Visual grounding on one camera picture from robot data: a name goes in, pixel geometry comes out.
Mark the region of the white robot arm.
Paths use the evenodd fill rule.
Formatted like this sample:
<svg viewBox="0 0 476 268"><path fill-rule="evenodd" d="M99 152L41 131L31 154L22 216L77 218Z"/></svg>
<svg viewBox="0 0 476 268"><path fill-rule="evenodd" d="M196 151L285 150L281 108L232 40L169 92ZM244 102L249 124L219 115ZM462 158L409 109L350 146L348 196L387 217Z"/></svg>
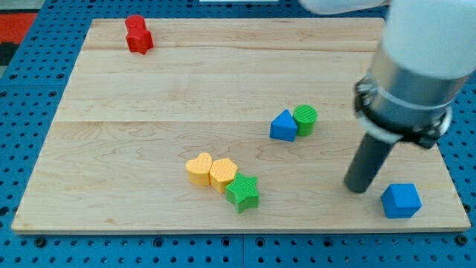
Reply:
<svg viewBox="0 0 476 268"><path fill-rule="evenodd" d="M449 129L451 104L475 71L475 1L302 0L333 15L386 5L385 27L369 69L354 85L363 148L400 141L431 148Z"/></svg>

